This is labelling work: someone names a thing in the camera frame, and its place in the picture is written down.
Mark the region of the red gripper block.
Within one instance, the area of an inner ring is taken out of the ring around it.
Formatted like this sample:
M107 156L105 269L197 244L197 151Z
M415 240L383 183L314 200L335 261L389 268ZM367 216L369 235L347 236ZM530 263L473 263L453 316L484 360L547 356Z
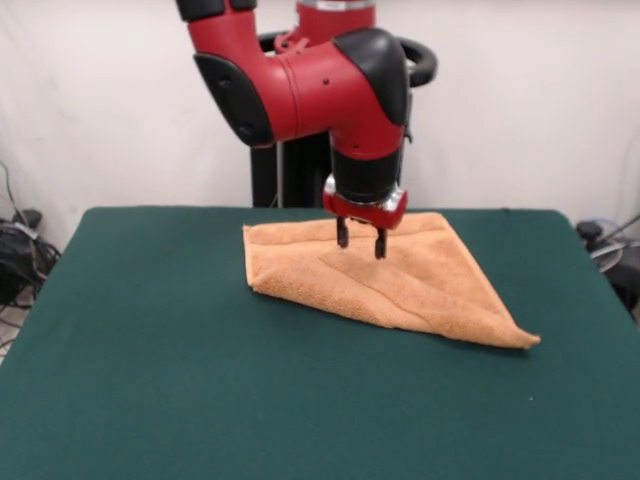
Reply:
M349 245L349 231L345 218L351 218L370 224L377 229L375 258L384 259L387 255L388 231L401 223L408 204L408 192L395 185L391 193L382 201L357 203L341 196L336 187L334 176L330 174L323 188L323 207L337 216L336 236L341 249Z

